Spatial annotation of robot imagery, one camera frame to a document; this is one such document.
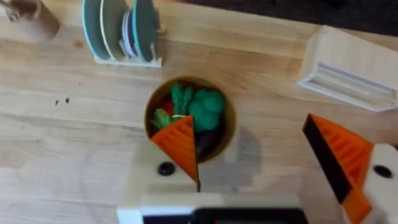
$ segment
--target wooden block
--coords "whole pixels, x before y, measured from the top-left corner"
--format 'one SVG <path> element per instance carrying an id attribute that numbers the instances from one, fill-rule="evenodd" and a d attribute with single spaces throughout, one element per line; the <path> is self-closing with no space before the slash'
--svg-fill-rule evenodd
<path id="1" fill-rule="evenodd" d="M 380 112 L 398 107 L 398 52 L 323 26 L 307 43 L 299 85 Z"/>

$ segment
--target green toy broccoli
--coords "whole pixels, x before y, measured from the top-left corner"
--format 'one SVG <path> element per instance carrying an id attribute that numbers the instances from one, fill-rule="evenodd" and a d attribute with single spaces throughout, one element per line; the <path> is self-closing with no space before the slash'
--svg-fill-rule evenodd
<path id="1" fill-rule="evenodd" d="M 193 99 L 193 88 L 187 87 L 185 90 L 180 84 L 176 83 L 172 86 L 172 101 L 174 103 L 174 114 L 187 115 L 188 107 Z M 181 119 L 181 117 L 174 117 L 173 121 Z"/>
<path id="2" fill-rule="evenodd" d="M 195 132 L 215 129 L 220 123 L 224 107 L 224 99 L 217 91 L 197 91 L 195 99 L 189 106 L 189 114 L 193 115 Z"/>

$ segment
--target toy vegetable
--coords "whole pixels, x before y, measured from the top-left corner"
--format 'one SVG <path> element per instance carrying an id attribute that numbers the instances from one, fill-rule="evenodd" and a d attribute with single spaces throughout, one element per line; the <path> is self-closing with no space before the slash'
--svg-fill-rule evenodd
<path id="1" fill-rule="evenodd" d="M 188 107 L 193 99 L 193 88 L 188 87 L 185 90 L 180 84 L 176 83 L 172 87 L 172 101 L 174 103 L 174 114 L 175 115 L 187 115 Z"/>
<path id="2" fill-rule="evenodd" d="M 189 106 L 189 114 L 193 115 L 193 127 L 196 133 L 213 130 L 220 123 L 221 112 L 224 110 L 224 99 L 217 91 L 199 90 Z"/>
<path id="3" fill-rule="evenodd" d="M 170 115 L 163 109 L 157 109 L 154 113 L 154 119 L 150 122 L 159 130 L 173 123 Z"/>

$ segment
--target dark background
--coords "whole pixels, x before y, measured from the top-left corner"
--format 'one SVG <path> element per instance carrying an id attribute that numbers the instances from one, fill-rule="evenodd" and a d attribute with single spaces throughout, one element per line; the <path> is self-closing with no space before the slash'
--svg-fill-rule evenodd
<path id="1" fill-rule="evenodd" d="M 185 0 L 263 16 L 398 36 L 398 0 Z"/>

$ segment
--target wooden container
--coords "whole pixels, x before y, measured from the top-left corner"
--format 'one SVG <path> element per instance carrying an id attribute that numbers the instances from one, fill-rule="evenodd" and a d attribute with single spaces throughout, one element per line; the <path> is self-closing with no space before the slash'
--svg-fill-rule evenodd
<path id="1" fill-rule="evenodd" d="M 356 106 L 398 108 L 398 52 L 323 26 L 307 43 L 299 85 Z"/>
<path id="2" fill-rule="evenodd" d="M 156 133 L 157 130 L 150 123 L 150 120 L 152 119 L 155 110 L 158 109 L 166 99 L 170 98 L 172 85 L 174 83 L 179 83 L 182 86 L 192 86 L 194 90 L 197 89 L 216 90 L 223 95 L 226 106 L 221 119 L 221 124 L 224 126 L 221 139 L 219 140 L 218 144 L 215 146 L 213 151 L 206 157 L 200 159 L 198 163 L 209 161 L 210 159 L 221 154 L 230 145 L 232 139 L 236 134 L 237 121 L 236 121 L 236 111 L 229 96 L 226 94 L 225 91 L 220 89 L 214 83 L 209 82 L 208 80 L 198 77 L 184 76 L 184 77 L 172 78 L 166 81 L 165 83 L 161 84 L 161 86 L 158 87 L 150 97 L 145 110 L 144 122 L 145 122 L 145 131 L 147 137 L 151 138 Z"/>
<path id="3" fill-rule="evenodd" d="M 57 34 L 60 24 L 41 0 L 12 0 L 11 4 L 20 10 L 21 16 L 12 17 L 11 22 L 21 29 L 36 43 L 46 42 Z"/>

